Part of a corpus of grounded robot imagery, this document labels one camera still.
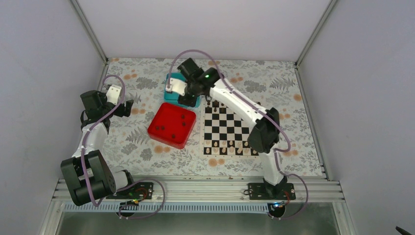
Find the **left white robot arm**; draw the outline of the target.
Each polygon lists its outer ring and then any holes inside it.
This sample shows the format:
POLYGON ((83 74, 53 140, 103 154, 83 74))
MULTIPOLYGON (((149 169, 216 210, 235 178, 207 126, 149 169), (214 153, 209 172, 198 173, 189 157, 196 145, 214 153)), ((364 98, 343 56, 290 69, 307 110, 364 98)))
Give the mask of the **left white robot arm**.
POLYGON ((130 198, 136 184, 127 170, 111 170, 100 151, 109 134, 111 118, 129 117, 133 100, 125 103, 124 91, 111 85, 106 92, 92 90, 80 95, 82 139, 71 158, 60 165, 73 203, 81 206, 115 194, 130 198))

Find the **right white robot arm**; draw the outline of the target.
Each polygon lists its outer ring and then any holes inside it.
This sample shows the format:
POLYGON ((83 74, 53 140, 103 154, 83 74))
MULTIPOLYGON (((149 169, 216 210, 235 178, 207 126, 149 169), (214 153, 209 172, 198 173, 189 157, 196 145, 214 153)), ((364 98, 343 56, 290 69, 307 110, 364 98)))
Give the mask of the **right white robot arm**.
POLYGON ((277 166, 276 151, 279 136, 279 112, 266 109, 240 93, 224 78, 218 68, 203 70, 191 58, 178 66, 185 81, 173 82, 173 91, 179 94, 179 103, 193 107, 195 99, 205 95, 223 103, 248 125, 248 144, 259 154, 263 164, 264 192, 270 199, 278 199, 284 193, 287 177, 277 166))

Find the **red plastic tray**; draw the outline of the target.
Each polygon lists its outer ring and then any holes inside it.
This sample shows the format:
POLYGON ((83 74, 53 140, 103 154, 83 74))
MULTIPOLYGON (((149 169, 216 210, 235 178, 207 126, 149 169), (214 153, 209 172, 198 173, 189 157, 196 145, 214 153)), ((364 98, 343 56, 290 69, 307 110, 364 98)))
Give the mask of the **red plastic tray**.
POLYGON ((152 119, 147 133, 153 140, 183 149, 196 123, 196 114, 171 103, 163 103, 152 119))

